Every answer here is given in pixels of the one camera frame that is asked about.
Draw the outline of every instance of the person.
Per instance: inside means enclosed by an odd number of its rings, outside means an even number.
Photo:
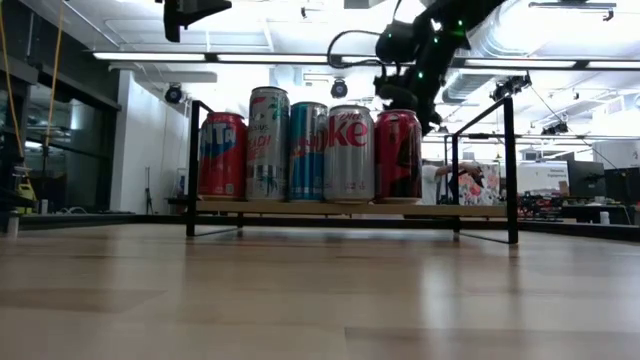
[[[476,165],[470,163],[460,163],[460,171],[466,171],[471,176],[479,175],[482,170]],[[436,205],[438,203],[439,188],[442,177],[451,173],[453,166],[434,166],[429,165],[426,160],[422,160],[422,200],[421,205]]]

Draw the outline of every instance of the soda can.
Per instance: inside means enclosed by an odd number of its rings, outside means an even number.
[[[422,127],[410,110],[378,115],[376,201],[415,204],[422,198]]]
[[[324,131],[329,108],[315,102],[291,107],[289,124],[289,200],[320,202],[324,186]]]
[[[259,87],[251,92],[247,147],[249,201],[285,199],[289,110],[289,98],[282,89]]]
[[[247,126],[233,113],[211,113],[200,129],[198,193],[240,200],[245,192]]]
[[[367,203],[375,195],[374,123],[369,109],[336,106],[329,112],[324,152],[324,197],[343,204]]]

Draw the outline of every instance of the wooden floor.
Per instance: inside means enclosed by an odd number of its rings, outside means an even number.
[[[0,238],[0,359],[640,358],[640,247],[182,226]]]

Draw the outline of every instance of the wooden shelf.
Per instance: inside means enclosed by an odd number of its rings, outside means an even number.
[[[424,216],[464,216],[464,217],[506,217],[504,206],[459,206],[459,205],[397,205],[362,204],[342,205],[326,203],[285,203],[285,202],[234,202],[198,201],[198,211],[227,211],[233,213],[259,214],[399,214]]]

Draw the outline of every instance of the blue soda can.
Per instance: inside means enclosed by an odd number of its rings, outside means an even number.
[[[291,107],[289,123],[289,200],[323,200],[324,148],[329,109],[315,102]]]

